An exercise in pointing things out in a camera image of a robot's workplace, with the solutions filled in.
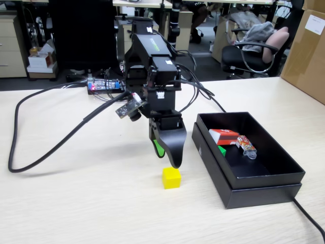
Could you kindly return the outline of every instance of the red and white package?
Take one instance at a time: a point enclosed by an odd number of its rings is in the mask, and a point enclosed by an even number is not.
[[[231,130],[210,129],[209,132],[217,145],[235,145],[239,136]]]

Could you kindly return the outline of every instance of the desk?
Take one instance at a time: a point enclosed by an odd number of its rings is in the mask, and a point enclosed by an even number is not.
[[[226,111],[249,111],[306,170],[297,200],[325,226],[325,106],[281,78],[204,82]],[[0,242],[322,243],[293,203],[225,210],[191,139],[197,113],[221,112],[201,95],[183,112],[181,187],[164,190],[148,119],[120,119],[115,104],[37,167],[7,170],[15,106],[34,91],[0,92]],[[177,92],[176,108],[193,88]],[[21,106],[15,168],[42,156],[101,101],[85,88],[52,90]]]
[[[48,3],[49,0],[13,0],[13,1],[22,1],[27,3]],[[132,3],[127,0],[113,0],[113,6],[116,7],[135,7],[135,8],[156,8],[159,9],[161,0],[142,0],[138,3]],[[164,1],[166,9],[171,9],[172,4],[168,1]]]
[[[187,0],[189,2],[197,2],[196,0]],[[209,3],[223,3],[223,4],[262,4],[272,5],[272,0],[209,0]],[[284,5],[284,1],[279,1],[277,5]]]

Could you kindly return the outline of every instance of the black cardboard box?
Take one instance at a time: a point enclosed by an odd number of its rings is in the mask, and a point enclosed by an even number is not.
[[[257,149],[251,160],[235,145],[224,157],[209,129],[229,129],[247,136]],[[226,208],[290,202],[305,171],[247,112],[199,114],[192,139]]]

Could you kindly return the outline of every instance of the yellow cube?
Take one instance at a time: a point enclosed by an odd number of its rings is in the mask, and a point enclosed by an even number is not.
[[[165,168],[162,171],[162,183],[165,189],[178,188],[181,185],[181,174],[178,169],[173,167]]]

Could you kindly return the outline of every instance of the snack package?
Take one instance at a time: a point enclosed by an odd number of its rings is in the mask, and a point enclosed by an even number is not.
[[[239,136],[231,130],[210,129],[209,133],[217,145],[235,145]]]
[[[248,156],[250,159],[256,159],[257,150],[246,136],[239,136],[236,146],[243,151],[243,155]]]

